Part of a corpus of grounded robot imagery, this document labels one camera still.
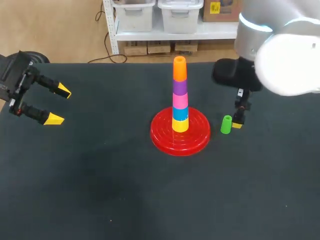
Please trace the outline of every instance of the green cup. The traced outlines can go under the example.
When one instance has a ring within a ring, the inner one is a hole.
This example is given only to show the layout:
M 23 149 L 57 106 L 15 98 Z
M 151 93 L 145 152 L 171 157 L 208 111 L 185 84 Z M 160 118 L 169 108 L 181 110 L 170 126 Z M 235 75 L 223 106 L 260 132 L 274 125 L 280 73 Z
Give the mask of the green cup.
M 232 127 L 232 116 L 226 115 L 224 116 L 221 124 L 221 133 L 229 134 L 231 132 Z

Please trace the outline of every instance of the storage box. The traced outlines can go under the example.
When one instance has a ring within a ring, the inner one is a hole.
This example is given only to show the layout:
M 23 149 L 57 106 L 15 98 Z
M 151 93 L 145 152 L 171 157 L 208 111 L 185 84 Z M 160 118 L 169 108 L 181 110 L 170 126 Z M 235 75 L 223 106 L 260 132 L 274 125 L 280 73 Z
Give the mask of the storage box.
M 169 41 L 148 41 L 148 54 L 170 53 Z
M 124 47 L 124 54 L 127 56 L 147 55 L 146 41 L 128 41 Z
M 242 5 L 243 0 L 204 0 L 203 21 L 238 22 Z
M 174 50 L 183 51 L 183 52 L 196 52 L 198 51 L 198 41 L 197 40 L 176 41 Z
M 170 34 L 193 34 L 197 31 L 199 9 L 204 0 L 158 0 L 164 31 Z
M 147 32 L 152 30 L 153 6 L 156 0 L 146 0 L 143 4 L 120 4 L 112 1 L 119 28 L 123 32 Z

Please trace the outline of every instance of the black cable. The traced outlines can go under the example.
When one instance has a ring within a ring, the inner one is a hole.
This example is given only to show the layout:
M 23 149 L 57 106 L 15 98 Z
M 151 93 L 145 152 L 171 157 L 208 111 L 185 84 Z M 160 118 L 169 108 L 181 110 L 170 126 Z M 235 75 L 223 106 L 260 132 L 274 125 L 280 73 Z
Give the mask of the black cable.
M 95 15 L 95 21 L 96 21 L 96 22 L 98 22 L 98 21 L 100 20 L 102 13 L 105 13 L 105 12 L 102 10 L 103 5 L 104 5 L 104 2 L 101 3 L 100 11 L 98 11 L 97 14 Z M 108 56 L 106 56 L 106 57 L 101 57 L 101 58 L 97 58 L 97 59 L 93 59 L 93 60 L 91 60 L 91 61 L 88 61 L 88 62 L 87 62 L 88 64 L 90 64 L 90 63 L 92 63 L 92 62 L 95 62 L 95 61 L 98 61 L 98 60 L 104 60 L 104 59 L 110 59 L 110 61 L 113 62 L 114 64 L 124 64 L 124 63 L 128 60 L 127 56 L 124 55 L 124 54 L 110 55 L 109 50 L 108 50 L 108 48 L 107 48 L 107 43 L 106 43 L 108 35 L 109 35 L 109 32 L 107 32 L 106 35 L 105 35 L 105 37 L 104 37 L 104 47 L 105 47 L 105 50 L 106 50 L 106 53 L 107 53 Z M 125 59 L 124 59 L 123 61 L 121 61 L 121 62 L 116 62 L 116 61 L 113 61 L 113 60 L 112 60 L 112 57 L 115 57 L 115 56 L 122 56 L 122 57 L 124 57 Z

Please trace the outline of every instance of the cardboard box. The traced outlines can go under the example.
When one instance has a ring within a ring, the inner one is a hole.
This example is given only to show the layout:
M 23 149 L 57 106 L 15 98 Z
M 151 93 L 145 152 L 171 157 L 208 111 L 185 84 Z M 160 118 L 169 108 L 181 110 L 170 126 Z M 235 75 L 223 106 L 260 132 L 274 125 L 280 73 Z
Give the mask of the cardboard box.
M 176 41 L 174 50 L 182 51 L 182 52 L 196 52 L 198 51 L 198 41 L 197 40 Z
M 148 54 L 170 53 L 169 41 L 148 41 Z
M 243 0 L 204 0 L 203 21 L 238 22 L 242 5 Z
M 127 56 L 147 55 L 147 42 L 127 41 L 124 47 L 124 54 Z

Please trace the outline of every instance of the wooden floor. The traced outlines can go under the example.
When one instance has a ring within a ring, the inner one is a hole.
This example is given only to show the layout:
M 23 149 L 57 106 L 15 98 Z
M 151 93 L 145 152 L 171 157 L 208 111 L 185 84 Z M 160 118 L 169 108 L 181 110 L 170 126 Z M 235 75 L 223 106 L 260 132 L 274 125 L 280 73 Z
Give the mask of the wooden floor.
M 22 51 L 46 55 L 52 63 L 87 63 L 107 56 L 106 16 L 95 21 L 102 0 L 0 0 L 0 54 Z M 236 58 L 233 41 L 201 42 L 191 62 Z M 128 57 L 128 63 L 166 63 L 173 57 Z M 110 63 L 109 59 L 101 63 Z

